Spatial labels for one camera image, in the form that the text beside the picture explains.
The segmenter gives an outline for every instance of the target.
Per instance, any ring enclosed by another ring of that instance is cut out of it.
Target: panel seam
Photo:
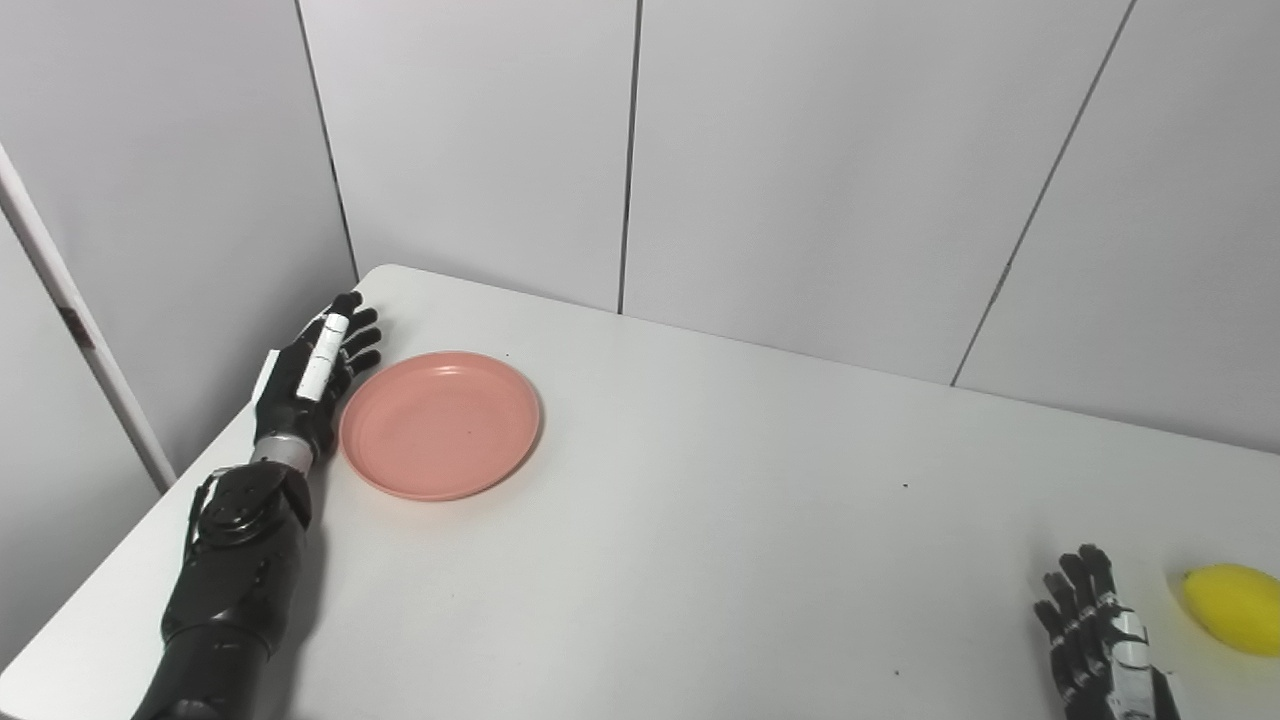
[[[342,237],[347,242],[347,259],[351,260],[353,282],[360,282],[360,266],[356,265],[356,247],[351,242],[351,225],[347,223],[347,204],[342,199],[342,184],[338,182],[338,164],[333,159],[333,142],[329,140],[329,120],[324,115],[324,102],[320,101],[320,83],[316,81],[316,65],[311,58],[311,38],[307,37],[307,22],[302,15],[302,0],[293,0],[293,10],[298,15],[298,32],[302,33],[302,54],[307,58],[307,76],[311,78],[311,95],[315,97],[316,115],[320,118],[320,135],[324,137],[324,151],[329,158],[329,176],[333,178],[333,192],[338,200],[338,218],[342,222]]]
[[[622,186],[622,247],[618,252],[618,315],[627,291],[627,240],[631,232],[631,168],[636,146],[636,95],[640,87],[640,23],[644,19],[644,0],[636,0],[635,42],[631,49],[631,106],[627,114],[627,164]]]
[[[1093,73],[1093,81],[1089,82],[1089,88],[1084,92],[1084,100],[1080,102],[1080,108],[1075,111],[1075,118],[1071,119],[1071,127],[1068,128],[1066,137],[1062,140],[1062,145],[1057,150],[1057,156],[1053,158],[1053,164],[1048,168],[1048,174],[1041,184],[1039,195],[1036,196],[1036,202],[1032,204],[1032,210],[1027,215],[1027,222],[1023,223],[1023,229],[1018,233],[1018,241],[1014,243],[1014,249],[1009,254],[1009,260],[1005,263],[1005,268],[1000,273],[1000,279],[996,281],[996,287],[992,290],[991,297],[987,300],[987,306],[983,307],[982,316],[978,318],[978,327],[974,328],[973,336],[969,337],[969,345],[965,346],[964,355],[960,357],[960,364],[956,366],[955,374],[951,375],[951,387],[956,387],[956,383],[960,382],[960,373],[964,372],[964,366],[969,361],[969,355],[973,352],[973,347],[978,342],[978,336],[987,324],[987,318],[991,315],[991,309],[996,305],[996,299],[1000,297],[1000,291],[1005,288],[1005,281],[1009,279],[1009,273],[1014,268],[1014,260],[1018,258],[1018,251],[1023,249],[1023,241],[1027,240],[1027,232],[1036,220],[1036,213],[1039,211],[1041,204],[1044,201],[1048,186],[1053,182],[1053,176],[1057,174],[1057,168],[1062,164],[1062,158],[1066,155],[1066,147],[1071,143],[1071,138],[1075,137],[1075,129],[1080,126],[1080,118],[1084,117],[1084,111],[1088,109],[1089,101],[1093,99],[1093,91],[1097,90],[1098,81],[1102,79],[1102,72],[1106,70],[1107,63],[1111,61],[1111,54],[1120,42],[1120,35],[1129,23],[1129,15],[1133,14],[1134,5],[1137,4],[1138,0],[1129,0],[1129,6],[1125,8],[1124,15],[1120,18],[1120,24],[1116,27],[1115,35],[1111,36],[1111,44],[1107,45],[1107,51],[1102,55],[1102,63],[1098,64],[1097,72]]]

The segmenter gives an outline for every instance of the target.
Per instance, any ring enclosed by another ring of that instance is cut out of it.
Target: black fingertip
[[[1065,552],[1057,559],[1057,564],[1075,587],[1089,587],[1089,570],[1079,555]]]
[[[367,328],[369,325],[378,322],[378,310],[372,307],[365,307],[360,313],[351,316],[351,323],[347,325],[347,332],[353,333],[361,328]]]
[[[1057,614],[1057,609],[1053,607],[1052,602],[1042,600],[1032,606],[1032,609],[1036,611],[1036,618],[1039,619],[1041,625],[1044,625],[1051,637],[1062,634],[1062,616]]]
[[[1098,550],[1096,544],[1082,544],[1080,560],[1094,573],[1111,569],[1111,559],[1107,557],[1106,552]]]
[[[360,300],[358,292],[344,292],[333,299],[329,311],[349,318],[356,313],[356,307],[360,306]]]
[[[378,328],[369,328],[348,336],[347,340],[343,341],[342,348],[347,351],[348,357],[355,357],[366,348],[376,345],[380,340],[383,340],[383,331]]]
[[[376,350],[366,350],[360,355],[356,355],[347,361],[347,368],[351,370],[352,375],[358,375],[365,370],[378,365],[383,361],[383,354]]]
[[[1048,588],[1050,594],[1053,597],[1057,597],[1062,592],[1071,592],[1071,584],[1066,582],[1066,578],[1061,573],[1044,573],[1044,587]]]

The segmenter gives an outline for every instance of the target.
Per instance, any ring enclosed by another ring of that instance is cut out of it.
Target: white pole
[[[18,177],[17,168],[9,160],[4,145],[0,145],[0,210],[9,218],[14,234],[22,245],[31,264],[36,268],[36,274],[45,284],[45,290],[54,299],[54,305],[64,314],[72,314],[83,328],[84,338],[77,338],[81,354],[88,363],[90,370],[102,387],[108,402],[115,410],[116,418],[124,425],[133,448],[137,451],[142,465],[151,475],[151,482],[163,493],[177,480],[173,465],[165,457],[160,441],[155,430],[147,423],[138,398],[133,396],[129,384],[115,363],[115,357],[106,346],[106,340],[99,329],[93,315],[84,304],[76,282],[72,279],[67,263],[63,261],[54,238],[49,234],[49,228],[36,211],[36,205],[31,201],[27,188]]]

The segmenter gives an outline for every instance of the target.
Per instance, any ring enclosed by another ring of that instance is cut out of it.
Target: yellow fruit
[[[1244,565],[1208,565],[1187,573],[1183,596],[1215,638],[1240,652],[1280,656],[1280,580]]]

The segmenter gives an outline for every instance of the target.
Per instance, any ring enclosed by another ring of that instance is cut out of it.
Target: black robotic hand
[[[1057,602],[1036,603],[1068,720],[1180,720],[1169,678],[1147,659],[1147,629],[1116,597],[1111,560],[1092,544],[1044,575]]]
[[[250,720],[288,624],[311,524],[307,471],[333,447],[352,378],[381,359],[378,313],[339,295],[280,351],[257,405],[253,455],[196,491],[182,570],[160,620],[164,655],[134,720]]]
[[[255,407],[257,430],[253,442],[270,436],[296,437],[319,459],[333,447],[333,414],[351,388],[352,378],[378,365],[381,355],[372,346],[383,338],[374,327],[378,310],[365,307],[358,292],[347,292],[307,324],[297,340],[280,351]],[[312,351],[320,340],[339,340],[332,370],[321,377]]]

